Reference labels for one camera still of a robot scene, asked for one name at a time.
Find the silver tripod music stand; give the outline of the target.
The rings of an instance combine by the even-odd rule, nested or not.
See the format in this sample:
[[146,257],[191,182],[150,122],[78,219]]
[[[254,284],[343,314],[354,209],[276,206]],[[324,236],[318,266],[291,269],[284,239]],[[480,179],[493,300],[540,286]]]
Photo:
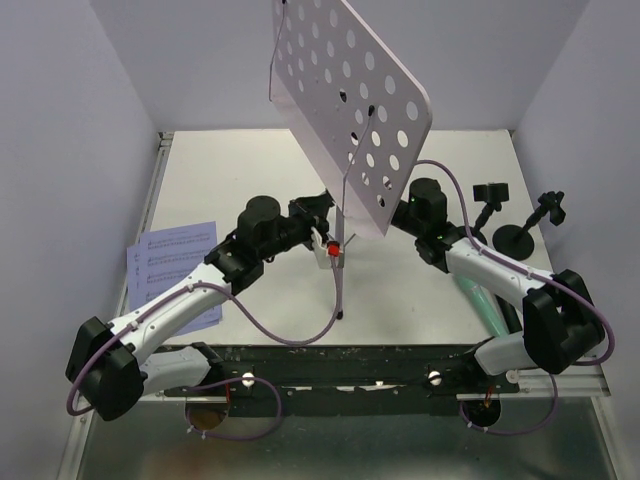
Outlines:
[[273,1],[269,99],[356,236],[384,237],[432,125],[425,88],[346,1]]

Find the black microphone stand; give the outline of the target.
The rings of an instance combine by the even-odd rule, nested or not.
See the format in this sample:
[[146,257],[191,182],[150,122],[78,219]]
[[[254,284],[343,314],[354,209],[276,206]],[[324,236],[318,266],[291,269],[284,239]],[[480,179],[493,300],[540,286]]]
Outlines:
[[474,185],[473,197],[475,202],[481,202],[484,206],[471,227],[471,231],[478,241],[486,245],[487,240],[482,229],[495,212],[502,210],[502,204],[509,200],[509,186],[502,182]]
[[535,248],[530,230],[545,216],[549,216],[549,221],[554,226],[559,226],[565,221],[566,212],[561,206],[564,197],[563,191],[543,193],[538,198],[538,207],[522,226],[509,224],[495,231],[492,237],[494,249],[517,261],[528,259]]

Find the green toy microphone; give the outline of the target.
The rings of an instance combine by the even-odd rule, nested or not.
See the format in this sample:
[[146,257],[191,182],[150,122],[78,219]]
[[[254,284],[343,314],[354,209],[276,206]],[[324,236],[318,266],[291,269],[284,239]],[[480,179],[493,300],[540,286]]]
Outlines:
[[484,293],[482,287],[476,282],[459,275],[453,277],[458,289],[466,296],[481,322],[493,337],[502,337],[508,334],[506,324],[498,315]]

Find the black microphone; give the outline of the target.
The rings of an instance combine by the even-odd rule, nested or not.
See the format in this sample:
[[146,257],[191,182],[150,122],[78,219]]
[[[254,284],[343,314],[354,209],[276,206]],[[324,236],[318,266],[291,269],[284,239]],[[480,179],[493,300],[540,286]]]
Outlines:
[[522,331],[523,327],[515,307],[500,296],[495,296],[495,300],[500,309],[508,332],[517,333],[519,331]]

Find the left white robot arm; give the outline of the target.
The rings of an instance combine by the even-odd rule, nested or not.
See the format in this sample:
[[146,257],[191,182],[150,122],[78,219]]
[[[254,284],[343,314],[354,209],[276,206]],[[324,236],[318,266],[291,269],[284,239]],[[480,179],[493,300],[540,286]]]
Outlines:
[[226,301],[235,302],[264,273],[266,264],[299,245],[326,260],[328,192],[290,201],[288,213],[270,196],[251,198],[236,228],[186,277],[158,297],[108,322],[85,321],[76,334],[65,376],[71,383],[66,410],[82,415],[77,397],[105,421],[119,418],[140,398],[184,387],[201,395],[214,393],[222,380],[214,352],[204,344],[159,352],[184,326]]

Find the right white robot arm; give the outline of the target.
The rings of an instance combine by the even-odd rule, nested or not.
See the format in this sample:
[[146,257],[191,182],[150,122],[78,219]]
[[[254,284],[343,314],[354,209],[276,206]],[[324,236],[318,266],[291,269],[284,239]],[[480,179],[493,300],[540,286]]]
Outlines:
[[480,392],[508,370],[540,368],[560,374],[605,339],[582,277],[532,268],[470,239],[447,219],[447,197],[434,179],[411,182],[392,225],[415,237],[425,263],[474,281],[523,316],[522,330],[477,346],[460,367],[460,379]]

